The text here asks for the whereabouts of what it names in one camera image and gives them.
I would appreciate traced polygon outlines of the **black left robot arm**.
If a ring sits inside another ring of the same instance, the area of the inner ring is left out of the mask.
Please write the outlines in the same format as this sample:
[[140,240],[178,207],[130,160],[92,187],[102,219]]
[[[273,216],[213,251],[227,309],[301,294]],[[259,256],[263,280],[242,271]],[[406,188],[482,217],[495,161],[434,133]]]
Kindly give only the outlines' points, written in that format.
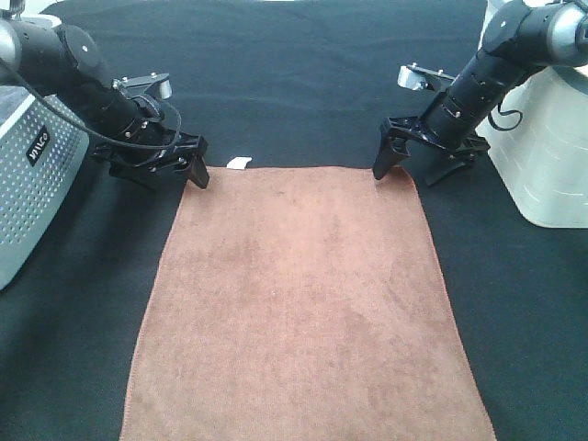
[[197,187],[209,183],[208,144],[181,130],[166,73],[117,79],[91,36],[60,24],[43,27],[5,12],[1,18],[1,82],[25,87],[49,111],[56,96],[72,112],[65,121],[96,140],[92,156],[111,175],[144,187],[146,176],[171,168]]

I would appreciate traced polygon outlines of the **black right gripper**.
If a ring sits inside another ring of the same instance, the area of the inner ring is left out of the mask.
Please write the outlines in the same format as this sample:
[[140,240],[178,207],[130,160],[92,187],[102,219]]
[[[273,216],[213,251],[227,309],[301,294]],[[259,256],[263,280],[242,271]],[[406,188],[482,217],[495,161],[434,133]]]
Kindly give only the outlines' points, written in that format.
[[379,152],[372,165],[372,174],[376,180],[382,179],[393,166],[410,157],[407,141],[420,142],[447,153],[426,172],[424,182],[428,187],[459,171],[472,168],[490,149],[486,139],[474,132],[464,138],[458,134],[438,136],[418,117],[386,117],[380,125],[380,134]]

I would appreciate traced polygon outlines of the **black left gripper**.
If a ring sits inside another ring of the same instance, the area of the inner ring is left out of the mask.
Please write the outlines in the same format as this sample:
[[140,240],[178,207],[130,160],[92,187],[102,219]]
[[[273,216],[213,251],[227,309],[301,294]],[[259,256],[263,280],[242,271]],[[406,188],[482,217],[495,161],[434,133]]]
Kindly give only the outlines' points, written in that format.
[[196,187],[206,189],[209,172],[204,162],[208,144],[199,135],[181,132],[172,146],[139,148],[122,147],[113,143],[99,144],[92,157],[109,162],[109,175],[129,181],[150,191],[168,187],[182,187],[186,179],[178,174],[186,172],[187,179]]

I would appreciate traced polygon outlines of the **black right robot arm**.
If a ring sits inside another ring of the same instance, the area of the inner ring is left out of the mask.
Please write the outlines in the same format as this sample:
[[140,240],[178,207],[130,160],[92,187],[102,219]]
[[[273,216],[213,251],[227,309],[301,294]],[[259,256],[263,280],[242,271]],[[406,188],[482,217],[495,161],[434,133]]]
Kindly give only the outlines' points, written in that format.
[[488,22],[480,48],[457,76],[415,63],[401,67],[399,86],[431,90],[435,97],[419,116],[384,119],[373,176],[383,178],[408,158],[408,141],[442,153],[425,178],[429,186],[471,166],[490,148],[475,129],[501,108],[512,89],[549,66],[586,63],[586,2],[554,1],[544,6],[505,3]]

